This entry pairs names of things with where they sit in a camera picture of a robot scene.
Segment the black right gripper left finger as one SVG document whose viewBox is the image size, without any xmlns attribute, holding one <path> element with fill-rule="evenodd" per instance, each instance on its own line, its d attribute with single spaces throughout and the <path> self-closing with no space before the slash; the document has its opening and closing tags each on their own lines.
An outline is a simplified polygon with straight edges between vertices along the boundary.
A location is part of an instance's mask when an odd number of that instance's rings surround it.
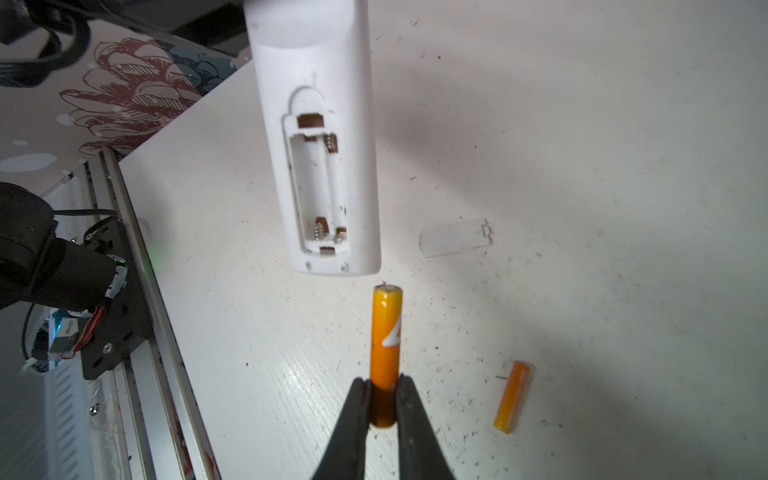
<svg viewBox="0 0 768 480">
<path fill-rule="evenodd" d="M 314 480 L 363 479 L 369 430 L 371 382 L 352 381 Z"/>
</svg>

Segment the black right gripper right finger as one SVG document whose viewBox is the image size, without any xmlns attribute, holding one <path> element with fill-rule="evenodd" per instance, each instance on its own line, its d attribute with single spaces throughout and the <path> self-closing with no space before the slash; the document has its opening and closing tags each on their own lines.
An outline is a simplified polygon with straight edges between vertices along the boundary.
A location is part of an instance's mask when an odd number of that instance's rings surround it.
<svg viewBox="0 0 768 480">
<path fill-rule="evenodd" d="M 401 480 L 454 480 L 413 379 L 402 374 L 395 394 Z"/>
</svg>

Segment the orange AAA battery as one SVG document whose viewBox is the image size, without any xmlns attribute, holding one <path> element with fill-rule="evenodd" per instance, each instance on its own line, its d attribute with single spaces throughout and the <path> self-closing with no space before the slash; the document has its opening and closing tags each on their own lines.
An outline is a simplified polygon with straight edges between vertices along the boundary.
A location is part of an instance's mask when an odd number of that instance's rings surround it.
<svg viewBox="0 0 768 480">
<path fill-rule="evenodd" d="M 395 392 L 400 376 L 403 290 L 393 284 L 374 287 L 369 380 L 370 422 L 389 428 L 396 422 Z"/>
<path fill-rule="evenodd" d="M 504 434 L 511 434 L 515 428 L 531 375 L 529 364 L 518 360 L 512 363 L 493 422 L 494 427 Z"/>
</svg>

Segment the translucent battery cover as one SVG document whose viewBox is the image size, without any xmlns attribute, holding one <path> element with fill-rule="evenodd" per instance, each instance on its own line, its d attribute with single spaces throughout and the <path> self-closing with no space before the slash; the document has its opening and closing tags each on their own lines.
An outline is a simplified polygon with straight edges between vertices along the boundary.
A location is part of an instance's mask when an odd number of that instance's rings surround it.
<svg viewBox="0 0 768 480">
<path fill-rule="evenodd" d="M 419 249 L 425 258 L 461 253 L 491 243 L 491 229 L 485 219 L 463 220 L 431 228 L 419 236 Z"/>
</svg>

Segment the white remote control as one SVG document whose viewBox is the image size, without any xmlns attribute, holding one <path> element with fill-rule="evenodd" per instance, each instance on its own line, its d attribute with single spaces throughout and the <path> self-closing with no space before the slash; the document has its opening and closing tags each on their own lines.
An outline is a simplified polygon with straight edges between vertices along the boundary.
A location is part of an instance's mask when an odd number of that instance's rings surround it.
<svg viewBox="0 0 768 480">
<path fill-rule="evenodd" d="M 293 267 L 378 273 L 367 2 L 246 1 L 243 8 Z"/>
</svg>

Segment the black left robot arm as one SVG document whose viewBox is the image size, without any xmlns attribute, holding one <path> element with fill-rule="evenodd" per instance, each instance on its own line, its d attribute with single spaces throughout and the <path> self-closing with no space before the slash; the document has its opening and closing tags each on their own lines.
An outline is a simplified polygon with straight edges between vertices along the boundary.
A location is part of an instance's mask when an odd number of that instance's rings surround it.
<svg viewBox="0 0 768 480">
<path fill-rule="evenodd" d="M 56 236 L 55 211 L 42 198 L 1 184 L 1 307 L 19 301 L 90 311 L 127 284 L 127 262 Z"/>
</svg>

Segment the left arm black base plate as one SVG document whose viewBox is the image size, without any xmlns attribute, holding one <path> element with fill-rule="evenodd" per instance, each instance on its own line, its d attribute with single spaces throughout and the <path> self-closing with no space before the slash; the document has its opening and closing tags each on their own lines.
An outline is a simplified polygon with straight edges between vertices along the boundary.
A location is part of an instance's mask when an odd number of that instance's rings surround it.
<svg viewBox="0 0 768 480">
<path fill-rule="evenodd" d="M 80 350 L 83 377 L 92 381 L 128 359 L 151 337 L 153 326 L 124 224 L 115 218 L 102 221 L 87 235 L 85 246 L 126 270 L 120 288 L 107 295 L 103 315 Z"/>
</svg>

